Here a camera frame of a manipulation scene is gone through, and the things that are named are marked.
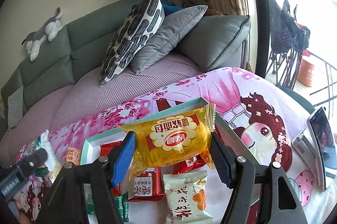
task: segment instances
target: plush toy tail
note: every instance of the plush toy tail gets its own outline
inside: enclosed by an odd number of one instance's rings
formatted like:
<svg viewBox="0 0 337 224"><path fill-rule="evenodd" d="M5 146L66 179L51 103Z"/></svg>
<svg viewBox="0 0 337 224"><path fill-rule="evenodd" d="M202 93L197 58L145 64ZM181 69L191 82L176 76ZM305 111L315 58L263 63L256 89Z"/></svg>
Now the plush toy tail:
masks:
<svg viewBox="0 0 337 224"><path fill-rule="evenodd" d="M58 7L58 8L56 9L56 15L55 15L55 18L56 18L56 19L60 19L60 18L62 17L62 15L63 15L63 12L62 12L61 8Z"/></svg>

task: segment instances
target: brand logo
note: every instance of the brand logo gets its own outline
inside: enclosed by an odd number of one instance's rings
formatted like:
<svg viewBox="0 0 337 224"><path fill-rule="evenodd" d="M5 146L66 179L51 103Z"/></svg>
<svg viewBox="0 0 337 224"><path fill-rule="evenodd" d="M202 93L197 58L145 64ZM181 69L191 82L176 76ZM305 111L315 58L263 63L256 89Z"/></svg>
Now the brand logo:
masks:
<svg viewBox="0 0 337 224"><path fill-rule="evenodd" d="M178 130L173 132L171 135L168 135L165 144L166 146L175 146L181 142L183 142L187 138L187 134L185 131Z"/></svg>

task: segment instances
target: cartoon eye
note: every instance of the cartoon eye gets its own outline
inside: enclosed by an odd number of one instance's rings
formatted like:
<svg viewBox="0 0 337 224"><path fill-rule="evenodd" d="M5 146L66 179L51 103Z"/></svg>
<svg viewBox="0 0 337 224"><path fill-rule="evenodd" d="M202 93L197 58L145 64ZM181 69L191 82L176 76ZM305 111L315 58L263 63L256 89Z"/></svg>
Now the cartoon eye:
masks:
<svg viewBox="0 0 337 224"><path fill-rule="evenodd" d="M269 129L267 127L263 127L261 129L262 136L267 136L269 134Z"/></svg>

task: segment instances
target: silver screw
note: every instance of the silver screw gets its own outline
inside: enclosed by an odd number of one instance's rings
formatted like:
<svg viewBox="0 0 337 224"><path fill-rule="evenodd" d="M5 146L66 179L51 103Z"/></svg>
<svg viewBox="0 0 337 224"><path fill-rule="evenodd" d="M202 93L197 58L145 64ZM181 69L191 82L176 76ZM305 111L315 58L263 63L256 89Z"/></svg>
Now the silver screw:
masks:
<svg viewBox="0 0 337 224"><path fill-rule="evenodd" d="M107 162L108 158L107 158L107 156L101 156L101 157L99 157L98 160L99 160L100 162Z"/></svg>
<svg viewBox="0 0 337 224"><path fill-rule="evenodd" d="M278 161L274 161L273 166L274 166L274 168L278 169L278 168L281 167L281 164Z"/></svg>
<svg viewBox="0 0 337 224"><path fill-rule="evenodd" d="M236 159L238 162L241 162L241 163L246 162L246 158L244 156L238 156Z"/></svg>
<svg viewBox="0 0 337 224"><path fill-rule="evenodd" d="M70 169L72 167L72 162L66 162L64 168Z"/></svg>

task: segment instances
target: stuffed animal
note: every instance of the stuffed animal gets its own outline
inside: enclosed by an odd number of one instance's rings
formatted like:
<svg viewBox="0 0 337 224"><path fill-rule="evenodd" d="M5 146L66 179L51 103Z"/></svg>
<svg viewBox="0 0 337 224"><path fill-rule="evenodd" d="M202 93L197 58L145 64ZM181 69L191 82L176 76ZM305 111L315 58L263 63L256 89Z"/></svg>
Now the stuffed animal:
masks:
<svg viewBox="0 0 337 224"><path fill-rule="evenodd" d="M26 48L31 62L33 62L40 52L40 46L45 41L51 42L56 37L62 26L59 19L62 16L60 8L56 9L56 15L48 19L43 26L38 30L31 32L23 40L22 45Z"/></svg>

